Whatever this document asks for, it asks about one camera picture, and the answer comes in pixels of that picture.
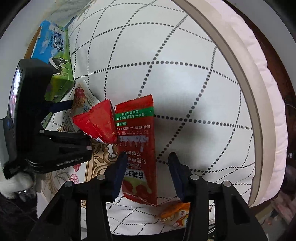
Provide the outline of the white patterned bed quilt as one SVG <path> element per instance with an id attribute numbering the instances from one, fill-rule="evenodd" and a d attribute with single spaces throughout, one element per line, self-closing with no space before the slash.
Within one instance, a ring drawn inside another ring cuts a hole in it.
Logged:
<path id="1" fill-rule="evenodd" d="M 234 184 L 250 201 L 259 176 L 258 133 L 225 52 L 172 1 L 91 1 L 69 26 L 76 83 L 113 105 L 154 99 L 157 206 L 119 195 L 108 203 L 111 232 L 152 235 L 175 230 L 186 215 L 162 222 L 177 200 L 167 165 L 181 163 L 207 181 Z"/>

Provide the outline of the cookie snack white packet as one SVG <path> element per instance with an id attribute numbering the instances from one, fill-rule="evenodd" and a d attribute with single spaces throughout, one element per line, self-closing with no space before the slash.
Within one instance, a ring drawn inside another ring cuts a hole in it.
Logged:
<path id="1" fill-rule="evenodd" d="M 73 99 L 73 105 L 66 113 L 76 133 L 79 128 L 74 124 L 72 117 L 90 111 L 100 101 L 90 91 L 86 80 L 78 80 L 76 82 L 71 98 Z"/>

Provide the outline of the long red snack packet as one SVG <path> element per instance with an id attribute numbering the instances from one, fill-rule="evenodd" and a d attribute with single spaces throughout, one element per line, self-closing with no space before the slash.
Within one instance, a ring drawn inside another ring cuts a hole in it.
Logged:
<path id="1" fill-rule="evenodd" d="M 115 109 L 118 151 L 126 153 L 123 195 L 138 203 L 157 205 L 154 101 L 151 95 L 120 103 Z"/>

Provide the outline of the orange cartoon snack packet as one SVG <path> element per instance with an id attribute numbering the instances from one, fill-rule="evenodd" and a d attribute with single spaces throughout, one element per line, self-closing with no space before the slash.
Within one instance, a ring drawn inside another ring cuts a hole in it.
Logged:
<path id="1" fill-rule="evenodd" d="M 187 225 L 190 202 L 171 202 L 157 217 L 164 225 L 174 228 L 184 228 Z"/>

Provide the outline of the cardboard milk carton box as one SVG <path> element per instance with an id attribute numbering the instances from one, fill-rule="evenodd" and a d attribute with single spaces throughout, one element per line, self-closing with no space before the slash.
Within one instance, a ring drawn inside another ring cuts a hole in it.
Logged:
<path id="1" fill-rule="evenodd" d="M 27 48 L 25 58 L 39 59 L 53 66 L 53 76 L 45 99 L 60 102 L 74 85 L 67 28 L 48 20 L 42 21 Z"/>

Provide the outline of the red triangular snack packet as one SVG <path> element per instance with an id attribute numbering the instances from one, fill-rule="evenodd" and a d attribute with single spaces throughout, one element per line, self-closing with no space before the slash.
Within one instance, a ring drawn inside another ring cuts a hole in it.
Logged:
<path id="1" fill-rule="evenodd" d="M 72 117 L 73 123 L 94 140 L 105 144 L 116 144 L 118 141 L 114 119 L 114 110 L 109 99 L 106 99 L 88 112 Z"/>

